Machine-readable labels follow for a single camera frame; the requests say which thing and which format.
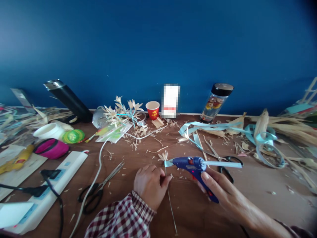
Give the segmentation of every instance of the blue glue gun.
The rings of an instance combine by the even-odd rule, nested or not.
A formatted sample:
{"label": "blue glue gun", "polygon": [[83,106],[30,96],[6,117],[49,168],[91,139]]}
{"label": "blue glue gun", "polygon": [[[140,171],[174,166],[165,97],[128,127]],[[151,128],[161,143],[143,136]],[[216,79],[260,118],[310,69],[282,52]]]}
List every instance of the blue glue gun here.
{"label": "blue glue gun", "polygon": [[169,167],[176,165],[178,168],[185,169],[197,179],[201,185],[205,188],[210,200],[215,203],[219,203],[218,198],[202,181],[201,173],[206,170],[207,166],[204,164],[205,160],[201,157],[177,157],[169,161],[164,161],[164,166]]}

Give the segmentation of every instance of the blue wall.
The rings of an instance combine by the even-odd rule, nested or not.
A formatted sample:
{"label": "blue wall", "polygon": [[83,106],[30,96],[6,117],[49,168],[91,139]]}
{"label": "blue wall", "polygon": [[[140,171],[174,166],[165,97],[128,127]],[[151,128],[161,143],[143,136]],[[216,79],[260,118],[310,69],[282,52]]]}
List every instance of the blue wall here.
{"label": "blue wall", "polygon": [[20,105],[17,87],[63,107],[42,85],[57,78],[89,108],[160,100],[163,83],[179,83],[180,112],[200,113],[227,82],[222,114],[278,114],[317,76],[312,2],[1,0],[0,102]]}

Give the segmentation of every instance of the thermos lid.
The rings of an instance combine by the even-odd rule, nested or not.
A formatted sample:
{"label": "thermos lid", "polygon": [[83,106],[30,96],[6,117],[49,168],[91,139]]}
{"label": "thermos lid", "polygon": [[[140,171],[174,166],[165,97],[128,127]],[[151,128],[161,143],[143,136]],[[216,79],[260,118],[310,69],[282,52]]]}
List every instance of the thermos lid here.
{"label": "thermos lid", "polygon": [[217,96],[225,97],[225,96],[229,96],[233,90],[234,90],[234,87],[230,84],[215,83],[212,86],[211,92]]}
{"label": "thermos lid", "polygon": [[46,83],[44,83],[44,86],[47,88],[47,90],[54,90],[65,86],[65,84],[59,79],[55,79],[47,81]]}

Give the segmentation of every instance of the power strip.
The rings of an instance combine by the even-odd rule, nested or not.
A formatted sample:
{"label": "power strip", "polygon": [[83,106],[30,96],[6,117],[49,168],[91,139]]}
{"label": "power strip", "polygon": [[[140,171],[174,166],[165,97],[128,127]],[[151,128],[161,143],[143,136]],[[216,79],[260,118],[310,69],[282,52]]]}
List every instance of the power strip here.
{"label": "power strip", "polygon": [[[60,166],[56,168],[61,170],[61,172],[55,179],[50,179],[50,182],[58,194],[64,190],[74,174],[83,164],[87,156],[88,155],[83,152],[72,151],[60,164]],[[32,202],[34,205],[17,225],[7,227],[5,230],[21,235],[28,231],[34,230],[49,211],[56,199],[56,196],[49,187],[40,197],[32,196],[28,202]]]}

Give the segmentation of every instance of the red checkered shirt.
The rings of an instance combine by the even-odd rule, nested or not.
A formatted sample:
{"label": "red checkered shirt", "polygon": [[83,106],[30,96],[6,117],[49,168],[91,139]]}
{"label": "red checkered shirt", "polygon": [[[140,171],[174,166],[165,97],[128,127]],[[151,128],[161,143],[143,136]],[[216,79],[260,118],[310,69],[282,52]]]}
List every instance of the red checkered shirt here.
{"label": "red checkered shirt", "polygon": [[149,225],[156,214],[135,192],[101,210],[88,226],[88,237],[150,237]]}

